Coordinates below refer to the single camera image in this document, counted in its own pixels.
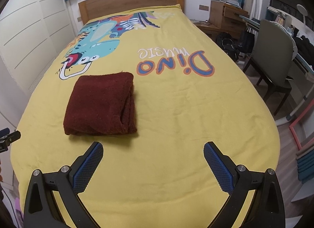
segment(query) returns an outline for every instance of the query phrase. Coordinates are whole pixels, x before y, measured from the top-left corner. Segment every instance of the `dark red folded blanket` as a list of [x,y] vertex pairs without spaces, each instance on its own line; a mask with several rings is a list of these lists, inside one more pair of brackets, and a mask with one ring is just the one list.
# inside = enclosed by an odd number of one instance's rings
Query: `dark red folded blanket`
[[133,75],[81,76],[71,94],[63,127],[67,135],[135,133]]

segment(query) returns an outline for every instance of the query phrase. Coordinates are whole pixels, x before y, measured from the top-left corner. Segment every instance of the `wall socket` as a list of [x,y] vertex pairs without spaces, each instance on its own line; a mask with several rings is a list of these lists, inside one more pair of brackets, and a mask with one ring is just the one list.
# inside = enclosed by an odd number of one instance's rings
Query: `wall socket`
[[205,11],[209,11],[209,6],[204,6],[204,5],[200,5],[198,7],[199,10],[205,10]]

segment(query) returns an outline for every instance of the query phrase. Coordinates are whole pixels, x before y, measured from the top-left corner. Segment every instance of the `red frame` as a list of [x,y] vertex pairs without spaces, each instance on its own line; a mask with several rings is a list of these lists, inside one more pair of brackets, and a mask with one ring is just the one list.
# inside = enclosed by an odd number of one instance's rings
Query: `red frame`
[[299,115],[299,117],[296,120],[294,120],[291,125],[289,125],[290,131],[292,132],[292,135],[293,135],[294,139],[296,140],[296,144],[297,144],[299,150],[301,150],[301,148],[304,148],[307,145],[313,143],[314,138],[311,139],[304,146],[301,146],[301,142],[299,141],[298,136],[296,135],[296,131],[294,130],[293,127],[302,119],[302,117],[305,116],[305,114],[312,108],[313,105],[314,105],[314,99],[310,102],[310,104],[306,107],[306,109],[301,113],[301,115]]

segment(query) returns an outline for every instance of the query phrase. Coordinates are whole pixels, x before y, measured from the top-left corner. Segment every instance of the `wooden headboard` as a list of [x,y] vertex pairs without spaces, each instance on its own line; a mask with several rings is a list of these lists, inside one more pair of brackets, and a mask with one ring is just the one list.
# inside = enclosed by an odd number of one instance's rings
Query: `wooden headboard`
[[184,0],[85,0],[78,4],[83,24],[89,20],[127,10],[180,4],[184,12]]

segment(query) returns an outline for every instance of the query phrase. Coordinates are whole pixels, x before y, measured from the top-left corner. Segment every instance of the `yellow blanket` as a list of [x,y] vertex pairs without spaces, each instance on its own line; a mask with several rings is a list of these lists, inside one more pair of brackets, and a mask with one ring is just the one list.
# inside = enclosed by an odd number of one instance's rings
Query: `yellow blanket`
[[[134,74],[138,133],[65,135],[63,118],[79,75],[121,71]],[[101,227],[207,227],[228,197],[204,159],[208,141],[253,171],[275,169],[279,156],[278,131],[263,100],[179,6],[87,24],[46,72],[18,130],[22,137],[12,145],[11,160],[22,207],[35,169],[58,171],[93,141],[103,144],[104,157],[79,195]]]

